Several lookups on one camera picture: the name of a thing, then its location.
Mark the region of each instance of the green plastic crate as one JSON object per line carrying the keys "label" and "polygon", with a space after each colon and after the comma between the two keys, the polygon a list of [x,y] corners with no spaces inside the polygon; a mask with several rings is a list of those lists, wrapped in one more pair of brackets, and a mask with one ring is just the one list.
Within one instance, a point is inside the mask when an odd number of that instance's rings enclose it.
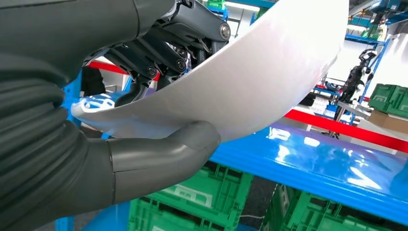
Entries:
{"label": "green plastic crate", "polygon": [[278,185],[261,231],[406,231],[407,227]]}
{"label": "green plastic crate", "polygon": [[384,113],[408,118],[408,88],[377,84],[369,106]]}
{"label": "green plastic crate", "polygon": [[214,7],[214,8],[218,8],[220,10],[224,10],[225,9],[225,1],[208,1],[206,3],[207,7]]}
{"label": "green plastic crate", "polygon": [[148,197],[211,222],[236,227],[253,178],[207,162],[192,178]]}
{"label": "green plastic crate", "polygon": [[261,16],[263,16],[269,9],[268,8],[260,8],[258,11],[258,14],[256,15],[256,18],[260,18]]}
{"label": "green plastic crate", "polygon": [[146,197],[130,202],[127,231],[232,231]]}

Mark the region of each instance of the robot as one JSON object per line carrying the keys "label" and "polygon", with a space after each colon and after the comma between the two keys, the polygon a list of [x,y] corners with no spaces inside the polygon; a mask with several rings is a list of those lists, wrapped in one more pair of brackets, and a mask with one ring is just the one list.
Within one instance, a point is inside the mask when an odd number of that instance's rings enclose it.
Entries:
{"label": "robot", "polygon": [[220,144],[205,121],[161,140],[87,139],[60,107],[61,88],[97,56],[133,76],[120,106],[143,97],[157,72],[160,90],[183,75],[185,57],[194,68],[217,52],[230,28],[200,3],[3,0],[0,21],[0,230],[29,231],[167,188]]}
{"label": "robot", "polygon": [[[369,64],[373,58],[377,56],[377,51],[374,49],[367,49],[361,53],[358,57],[360,64],[355,66],[344,86],[342,87],[343,93],[340,95],[338,101],[350,104],[357,104],[362,96],[362,93],[373,77],[374,73],[371,71]],[[338,118],[341,108],[338,107],[334,118]]]}

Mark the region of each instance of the screw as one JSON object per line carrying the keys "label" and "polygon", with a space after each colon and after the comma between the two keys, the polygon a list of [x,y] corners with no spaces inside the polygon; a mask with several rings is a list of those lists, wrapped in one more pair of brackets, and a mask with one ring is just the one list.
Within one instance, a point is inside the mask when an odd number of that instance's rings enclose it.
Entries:
{"label": "screw", "polygon": [[229,26],[227,26],[225,24],[223,24],[221,26],[221,36],[222,36],[223,39],[229,39],[230,38],[231,30],[230,30]]}
{"label": "screw", "polygon": [[183,70],[184,68],[186,68],[186,63],[183,60],[177,60],[177,67],[180,70]]}
{"label": "screw", "polygon": [[152,66],[149,66],[149,67],[147,68],[147,73],[148,73],[150,76],[156,76],[156,69],[155,69],[154,67],[152,67]]}

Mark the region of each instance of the white plastic panel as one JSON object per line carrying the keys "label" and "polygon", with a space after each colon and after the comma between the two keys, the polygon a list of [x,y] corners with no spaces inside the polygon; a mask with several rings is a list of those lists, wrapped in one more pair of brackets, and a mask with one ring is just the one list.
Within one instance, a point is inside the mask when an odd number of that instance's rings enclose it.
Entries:
{"label": "white plastic panel", "polygon": [[[163,138],[195,120],[215,125],[223,141],[246,136],[285,115],[327,72],[347,17],[346,0],[280,0],[247,34],[172,85],[109,110],[80,102],[72,113],[118,138]],[[315,33],[317,25],[324,34]]]}

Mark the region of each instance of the white wall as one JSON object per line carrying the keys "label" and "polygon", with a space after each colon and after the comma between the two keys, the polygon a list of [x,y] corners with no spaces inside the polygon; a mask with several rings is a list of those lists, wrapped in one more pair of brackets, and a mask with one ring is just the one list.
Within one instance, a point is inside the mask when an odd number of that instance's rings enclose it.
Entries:
{"label": "white wall", "polygon": [[370,84],[370,96],[377,83],[408,87],[408,35],[403,33],[391,36],[391,41]]}

